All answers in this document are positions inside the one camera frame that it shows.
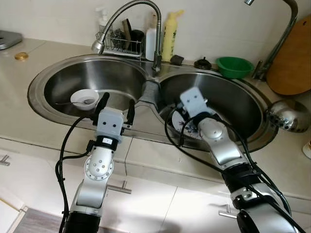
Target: cabinet handle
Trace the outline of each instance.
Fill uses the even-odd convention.
[[[117,187],[117,186],[114,186],[114,185],[108,185],[107,188],[110,189],[110,190],[117,191],[117,192],[132,194],[132,190],[131,189],[125,188],[126,184],[127,184],[127,182],[123,181],[122,187]]]
[[[219,210],[218,211],[218,215],[219,216],[224,216],[224,217],[229,217],[229,218],[237,218],[236,215],[231,213],[230,205],[228,205],[228,204],[225,205],[225,210],[226,211]]]
[[[0,165],[9,166],[10,163],[6,161],[8,158],[9,158],[9,156],[6,154],[6,155],[0,160]]]

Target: wooden cutting board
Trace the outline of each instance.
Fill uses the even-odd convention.
[[[311,90],[311,15],[294,25],[267,73],[267,83],[281,95]]]

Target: stainless steel sink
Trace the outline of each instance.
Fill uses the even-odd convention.
[[[180,94],[197,86],[208,107],[235,126],[245,138],[251,137],[262,124],[262,111],[258,101],[245,88],[212,74],[189,72],[175,74],[161,83],[163,103],[160,115],[166,119],[171,106]]]
[[[133,127],[123,135],[168,143],[164,119],[180,93],[192,86],[199,87],[208,105],[247,138],[251,151],[275,137],[277,128],[263,114],[271,103],[262,93],[247,82],[230,81],[217,72],[202,72],[190,66],[162,64],[161,72],[155,74],[151,62],[99,55],[73,57],[39,73],[29,86],[28,100],[34,111],[46,119],[71,125],[78,116],[90,112],[56,102],[69,101],[79,89],[91,88],[100,94],[108,91],[108,106],[126,110],[130,99],[136,102]],[[78,127],[94,129],[88,119]],[[169,130],[173,137],[179,137],[173,127],[169,126]],[[203,141],[192,138],[186,138],[185,146],[208,150]]]
[[[78,110],[72,104],[56,104],[70,102],[71,95],[81,89],[94,89],[100,97],[109,92],[107,105],[126,110],[130,99],[137,102],[141,97],[147,76],[139,66],[118,58],[74,57],[39,73],[29,87],[28,98],[32,108],[47,119],[53,115],[89,116],[92,111]]]
[[[247,138],[251,150],[264,146],[277,133],[277,129],[263,114],[269,106],[269,101],[246,82],[224,79],[212,72],[180,71],[162,77],[160,86],[162,102],[158,105],[158,112],[163,121],[180,94],[197,86],[203,97],[208,100],[208,107],[232,124],[242,137]],[[229,131],[229,136],[237,141],[233,132]]]

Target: metal ladle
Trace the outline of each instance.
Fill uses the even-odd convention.
[[[309,110],[295,100],[280,100],[266,110],[267,118],[286,131],[305,132],[311,124]]]
[[[55,103],[57,105],[66,105],[66,104],[72,104],[72,103],[81,103],[85,105],[92,104],[95,101],[95,99],[86,99],[83,102],[65,102],[65,103]]]

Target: dish soap bottle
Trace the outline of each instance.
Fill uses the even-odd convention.
[[[96,12],[101,12],[101,17],[98,19],[98,24],[99,24],[99,32],[102,33],[105,29],[105,26],[106,24],[108,23],[108,11],[106,8],[104,8],[103,6],[101,7],[97,7],[95,9]],[[112,25],[111,27],[109,28],[108,32],[107,32],[107,35],[106,36],[109,36],[109,34],[113,31],[112,29]]]
[[[162,60],[169,62],[173,56],[175,38],[177,33],[177,17],[184,13],[183,10],[170,12],[169,18],[164,24]]]
[[[150,28],[146,32],[146,59],[153,61],[155,57],[156,50],[156,24],[157,18],[156,14],[152,14],[152,19],[150,23]]]

